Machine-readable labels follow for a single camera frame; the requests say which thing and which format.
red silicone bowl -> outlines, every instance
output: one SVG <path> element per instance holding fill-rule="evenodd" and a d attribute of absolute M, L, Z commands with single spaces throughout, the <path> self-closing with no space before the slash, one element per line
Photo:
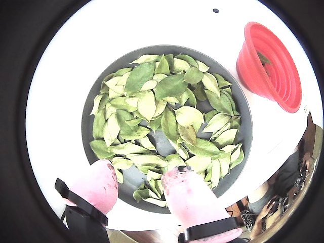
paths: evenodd
<path fill-rule="evenodd" d="M 243 85 L 251 92 L 277 102 L 285 111 L 297 112 L 302 100 L 301 84 L 286 47 L 271 30 L 256 22 L 245 26 L 244 35 L 245 41 L 236 62 Z M 271 64 L 263 67 L 257 52 L 266 56 Z"/>

white surface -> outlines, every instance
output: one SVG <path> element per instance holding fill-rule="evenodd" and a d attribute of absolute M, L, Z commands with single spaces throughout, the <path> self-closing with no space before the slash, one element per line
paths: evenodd
<path fill-rule="evenodd" d="M 238 80 L 235 63 L 244 41 L 244 26 L 250 21 L 264 24 L 285 44 L 296 63 L 304 96 L 301 109 L 289 114 L 244 89 L 253 117 L 253 144 L 242 175 L 220 197 L 224 207 L 256 189 L 285 162 L 306 129 L 309 110 L 314 123 L 323 127 L 317 80 L 293 34 L 274 13 L 254 0 L 196 5 L 185 0 L 166 0 L 163 4 L 93 0 L 74 14 L 44 52 L 27 104 L 29 157 L 54 212 L 61 216 L 64 210 L 62 198 L 54 189 L 56 178 L 69 186 L 89 166 L 81 138 L 83 106 L 93 82 L 110 63 L 141 47 L 180 45 L 214 58 Z M 108 227 L 119 230 L 177 224 L 172 215 L 146 212 L 121 200 L 107 216 Z"/>

leaf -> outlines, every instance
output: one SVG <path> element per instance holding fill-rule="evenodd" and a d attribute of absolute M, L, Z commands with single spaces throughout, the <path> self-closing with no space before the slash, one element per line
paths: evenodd
<path fill-rule="evenodd" d="M 137 103 L 138 112 L 146 118 L 147 121 L 150 121 L 155 114 L 155 97 L 154 93 L 146 91 L 139 99 Z"/>
<path fill-rule="evenodd" d="M 139 91 L 148 80 L 152 79 L 154 69 L 154 63 L 144 63 L 135 67 L 127 79 L 125 92 Z"/>
<path fill-rule="evenodd" d="M 243 161 L 243 159 L 244 159 L 244 152 L 243 152 L 242 148 L 240 148 L 239 157 L 231 163 L 230 169 L 233 169 L 235 166 L 240 164 Z"/>
<path fill-rule="evenodd" d="M 103 137 L 103 127 L 105 126 L 105 122 L 104 110 L 99 110 L 93 121 L 92 136 L 94 139 Z"/>
<path fill-rule="evenodd" d="M 206 64 L 204 64 L 203 62 L 200 62 L 200 61 L 197 61 L 197 60 L 196 60 L 196 62 L 198 64 L 199 71 L 207 72 L 209 70 L 209 67 Z"/>
<path fill-rule="evenodd" d="M 140 145 L 148 150 L 156 151 L 155 146 L 151 143 L 147 136 L 140 139 Z"/>
<path fill-rule="evenodd" d="M 112 114 L 103 127 L 103 139 L 105 140 L 107 147 L 115 141 L 119 131 L 120 127 L 118 125 L 116 114 Z"/>
<path fill-rule="evenodd" d="M 183 106 L 175 110 L 177 122 L 183 126 L 188 127 L 194 123 L 204 123 L 203 114 L 191 106 Z"/>
<path fill-rule="evenodd" d="M 218 113 L 213 116 L 213 118 L 208 122 L 207 126 L 204 128 L 202 132 L 215 132 L 220 130 L 228 121 L 231 119 L 231 116 Z"/>
<path fill-rule="evenodd" d="M 161 178 L 161 174 L 157 173 L 157 172 L 154 172 L 154 171 L 151 171 L 151 170 L 148 170 L 147 171 L 147 181 L 150 181 L 150 180 L 157 180 L 157 179 L 160 179 Z"/>
<path fill-rule="evenodd" d="M 234 115 L 232 111 L 232 105 L 228 97 L 221 93 L 220 98 L 217 98 L 214 92 L 205 90 L 210 105 L 220 113 L 227 115 Z"/>
<path fill-rule="evenodd" d="M 108 150 L 106 143 L 103 140 L 91 141 L 90 147 L 98 159 L 109 158 L 114 155 L 113 152 Z"/>
<path fill-rule="evenodd" d="M 207 100 L 207 96 L 204 92 L 204 85 L 202 83 L 198 83 L 197 87 L 192 91 L 196 98 L 200 101 Z"/>
<path fill-rule="evenodd" d="M 156 85 L 156 99 L 161 100 L 168 96 L 177 97 L 182 95 L 188 86 L 188 83 L 183 82 L 183 77 L 184 74 L 177 74 L 162 79 Z"/>
<path fill-rule="evenodd" d="M 137 130 L 133 131 L 131 133 L 125 134 L 120 133 L 119 135 L 125 139 L 125 140 L 133 140 L 133 139 L 141 139 L 144 138 L 147 134 L 149 134 L 151 131 L 148 128 L 137 126 Z"/>
<path fill-rule="evenodd" d="M 216 110 L 211 110 L 210 112 L 205 114 L 205 120 L 207 121 L 207 123 L 209 123 L 209 121 L 214 117 L 214 115 L 218 114 L 219 112 Z"/>
<path fill-rule="evenodd" d="M 222 88 L 225 86 L 230 86 L 232 85 L 230 82 L 226 81 L 220 74 L 218 73 L 213 73 L 213 76 L 217 79 L 217 84 L 218 87 Z"/>
<path fill-rule="evenodd" d="M 164 109 L 166 108 L 167 102 L 164 100 L 158 100 L 156 102 L 156 110 L 155 110 L 155 114 L 153 117 L 156 117 L 160 114 L 163 113 Z"/>
<path fill-rule="evenodd" d="M 129 143 L 129 142 L 119 144 L 116 146 L 111 146 L 109 150 L 115 154 L 124 154 L 124 155 L 130 154 L 130 153 L 147 153 L 147 152 L 149 152 L 149 150 L 147 150 L 146 148 L 143 148 L 141 146 L 138 146 L 136 144 Z"/>
<path fill-rule="evenodd" d="M 171 68 L 172 73 L 179 73 L 181 71 L 187 71 L 190 68 L 189 63 L 184 60 L 174 58 L 173 67 Z"/>
<path fill-rule="evenodd" d="M 225 153 L 223 157 L 219 158 L 220 163 L 220 177 L 223 178 L 229 172 L 229 163 L 230 163 L 231 154 Z"/>
<path fill-rule="evenodd" d="M 241 150 L 242 144 L 236 146 L 236 150 L 231 154 L 230 162 L 233 163 L 235 160 L 239 158 L 240 150 Z"/>
<path fill-rule="evenodd" d="M 102 94 L 97 95 L 95 97 L 95 99 L 93 100 L 93 108 L 92 108 L 92 111 L 91 111 L 90 115 L 97 114 L 98 108 L 99 108 L 99 104 L 100 104 L 100 101 L 101 101 L 102 97 L 103 97 Z"/>
<path fill-rule="evenodd" d="M 161 159 L 158 155 L 135 155 L 130 158 L 134 164 L 138 166 L 145 166 L 147 164 L 159 166 L 159 167 L 165 167 L 168 165 L 167 162 L 164 161 L 164 159 Z"/>
<path fill-rule="evenodd" d="M 126 124 L 133 127 L 133 126 L 136 126 L 138 125 L 139 123 L 141 123 L 141 121 L 143 121 L 141 118 L 136 118 L 136 119 L 133 119 L 133 120 L 126 120 Z"/>
<path fill-rule="evenodd" d="M 164 55 L 161 56 L 159 64 L 158 64 L 157 68 L 155 69 L 154 73 L 163 73 L 163 74 L 170 73 L 168 61 L 166 60 Z"/>
<path fill-rule="evenodd" d="M 158 200 L 158 199 L 155 199 L 155 198 L 147 198 L 147 199 L 143 199 L 144 201 L 150 203 L 150 204 L 155 204 L 161 208 L 165 207 L 167 205 L 167 202 L 166 201 L 162 201 L 162 200 Z"/>
<path fill-rule="evenodd" d="M 201 82 L 208 90 L 214 92 L 218 98 L 220 97 L 220 90 L 217 85 L 217 80 L 212 74 L 205 72 Z"/>
<path fill-rule="evenodd" d="M 120 170 L 127 170 L 129 169 L 134 163 L 125 158 L 113 158 L 112 159 L 112 165 L 114 166 L 115 169 L 120 169 Z"/>
<path fill-rule="evenodd" d="M 143 87 L 141 88 L 141 91 L 152 90 L 156 87 L 156 85 L 157 85 L 157 82 L 153 79 L 150 79 L 143 85 Z"/>
<path fill-rule="evenodd" d="M 220 151 L 214 143 L 201 138 L 197 138 L 195 147 L 187 143 L 185 143 L 185 145 L 191 153 L 198 156 L 211 157 L 223 153 L 223 151 Z"/>
<path fill-rule="evenodd" d="M 131 70 L 132 70 L 131 67 L 122 68 L 122 69 L 118 70 L 117 72 L 115 72 L 114 77 L 123 76 L 125 73 L 130 72 Z"/>
<path fill-rule="evenodd" d="M 186 164 L 191 167 L 193 171 L 197 174 L 204 172 L 209 164 L 211 163 L 211 157 L 204 157 L 204 156 L 193 156 L 186 161 Z"/>
<path fill-rule="evenodd" d="M 213 188 L 218 186 L 219 178 L 220 178 L 220 163 L 219 160 L 213 160 L 212 161 L 212 176 L 211 176 L 211 182 L 213 184 Z"/>
<path fill-rule="evenodd" d="M 187 72 L 184 74 L 184 81 L 189 84 L 197 84 L 201 81 L 204 74 L 198 70 L 196 67 L 192 67 L 187 70 Z"/>
<path fill-rule="evenodd" d="M 158 128 L 161 127 L 161 119 L 162 117 L 156 119 L 156 120 L 151 120 L 149 127 L 155 132 L 156 130 L 158 130 Z"/>
<path fill-rule="evenodd" d="M 176 116 L 168 107 L 166 107 L 163 112 L 163 116 L 161 119 L 161 127 L 164 135 L 169 140 L 173 141 L 174 143 L 177 143 L 178 132 L 177 132 Z"/>
<path fill-rule="evenodd" d="M 115 168 L 115 172 L 116 172 L 117 181 L 119 183 L 123 184 L 124 183 L 124 176 L 123 176 L 123 174 L 119 170 L 117 170 L 116 168 Z"/>
<path fill-rule="evenodd" d="M 189 63 L 193 67 L 198 67 L 197 62 L 192 57 L 190 57 L 188 55 L 180 54 L 180 55 L 177 55 L 175 57 L 178 58 L 178 59 L 186 61 L 187 63 Z"/>
<path fill-rule="evenodd" d="M 133 193 L 133 198 L 139 202 L 142 199 L 147 199 L 147 198 L 155 198 L 158 199 L 158 196 L 151 191 L 150 189 L 146 188 L 146 189 L 138 189 L 136 191 L 134 191 Z"/>
<path fill-rule="evenodd" d="M 126 100 L 128 98 L 127 97 L 118 97 L 113 99 L 110 103 L 112 107 L 115 107 L 116 109 L 122 109 L 122 110 L 126 110 L 128 112 L 134 112 L 135 110 L 137 110 L 137 106 L 130 106 Z"/>
<path fill-rule="evenodd" d="M 149 55 L 145 54 L 143 56 L 140 56 L 138 59 L 134 60 L 132 63 L 146 63 L 146 62 L 154 62 L 158 58 L 158 55 Z"/>
<path fill-rule="evenodd" d="M 191 107 L 196 108 L 196 106 L 197 106 L 197 100 L 196 100 L 196 97 L 193 94 L 193 92 L 190 89 L 186 89 L 186 91 L 184 92 L 184 94 L 187 94 L 188 95 L 189 105 Z"/>
<path fill-rule="evenodd" d="M 193 126 L 183 127 L 181 125 L 178 125 L 178 131 L 180 137 L 186 143 L 189 143 L 192 146 L 196 145 L 197 137 L 196 137 L 196 131 L 194 130 Z"/>
<path fill-rule="evenodd" d="M 158 196 L 158 198 L 161 199 L 161 195 L 160 195 L 160 193 L 156 189 L 155 180 L 154 179 L 150 179 L 150 180 L 148 180 L 148 183 L 150 184 L 151 190 Z"/>
<path fill-rule="evenodd" d="M 215 140 L 215 144 L 218 147 L 225 147 L 226 145 L 232 144 L 236 137 L 237 129 L 229 129 L 224 131 L 219 137 Z"/>

pile of leaves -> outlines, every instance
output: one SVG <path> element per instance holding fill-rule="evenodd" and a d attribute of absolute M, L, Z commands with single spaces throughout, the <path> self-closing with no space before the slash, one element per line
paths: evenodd
<path fill-rule="evenodd" d="M 191 166 L 211 188 L 242 162 L 242 144 L 235 144 L 240 115 L 232 98 L 231 83 L 209 67 L 184 54 L 143 55 L 132 67 L 103 79 L 94 99 L 90 146 L 99 159 L 110 159 L 119 183 L 132 165 L 146 175 L 134 192 L 165 207 L 161 176 L 176 166 Z M 214 110 L 196 109 L 208 100 Z M 197 137 L 202 124 L 209 140 Z M 147 136 L 162 130 L 176 153 L 163 157 Z"/>

gray tray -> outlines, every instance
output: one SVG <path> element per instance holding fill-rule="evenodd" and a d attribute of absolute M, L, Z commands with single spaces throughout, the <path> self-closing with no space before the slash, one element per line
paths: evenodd
<path fill-rule="evenodd" d="M 216 62 L 214 59 L 210 58 L 209 56 L 195 51 L 193 49 L 180 47 L 180 46 L 171 46 L 171 45 L 159 45 L 159 46 L 149 46 L 144 47 L 135 51 L 132 51 L 116 61 L 114 61 L 111 65 L 109 65 L 98 77 L 98 79 L 93 84 L 92 88 L 90 89 L 90 92 L 87 96 L 87 99 L 85 101 L 85 106 L 83 110 L 82 115 L 82 124 L 81 124 L 81 132 L 82 132 L 82 140 L 83 140 L 83 146 L 88 158 L 88 161 L 90 164 L 94 163 L 98 159 L 94 155 L 93 151 L 90 148 L 89 143 L 93 140 L 92 137 L 92 124 L 94 116 L 89 114 L 91 113 L 92 106 L 93 106 L 93 100 L 96 97 L 96 95 L 99 94 L 100 86 L 102 80 L 110 73 L 116 72 L 120 68 L 124 67 L 131 67 L 132 64 L 129 64 L 130 62 L 134 61 L 135 59 L 139 58 L 141 55 L 144 54 L 170 54 L 173 53 L 175 55 L 177 54 L 187 54 L 191 57 L 193 57 L 196 60 L 199 60 L 203 63 L 205 63 L 210 69 L 208 72 L 210 73 L 219 73 L 222 75 L 226 80 L 228 80 L 230 83 L 232 83 L 232 94 L 233 99 L 236 103 L 237 110 L 241 114 L 241 127 L 240 131 L 238 133 L 238 136 L 236 138 L 236 142 L 242 142 L 242 148 L 245 153 L 244 160 L 242 163 L 240 163 L 238 166 L 233 168 L 229 175 L 226 175 L 223 179 L 220 179 L 220 182 L 216 189 L 213 190 L 215 195 L 217 197 L 224 194 L 231 185 L 236 181 L 236 179 L 241 174 L 247 159 L 249 157 L 251 143 L 252 143 L 252 119 L 251 119 L 251 112 L 250 108 L 247 102 L 247 99 L 238 85 L 237 81 L 233 78 L 233 76 L 218 62 Z M 199 102 L 197 103 L 197 109 L 199 109 L 201 112 L 208 112 L 210 110 L 213 110 L 211 105 L 208 101 Z M 198 137 L 200 138 L 210 138 L 211 133 L 201 133 L 203 128 L 207 124 L 202 125 L 198 132 Z M 148 135 L 150 140 L 154 143 L 156 146 L 156 149 L 158 153 L 162 156 L 167 156 L 168 154 L 175 153 L 175 150 L 170 145 L 166 137 L 163 135 L 162 131 L 156 131 L 156 133 L 150 133 Z M 146 175 L 142 174 L 135 166 L 132 166 L 128 170 L 123 171 L 124 174 L 124 184 L 119 184 L 119 192 L 118 197 L 125 201 L 126 203 L 133 205 L 137 208 L 154 212 L 154 213 L 170 213 L 170 211 L 167 208 L 160 208 L 159 206 L 150 204 L 145 201 L 136 202 L 133 199 L 133 192 L 139 187 L 139 185 L 143 182 L 143 179 L 146 178 Z"/>

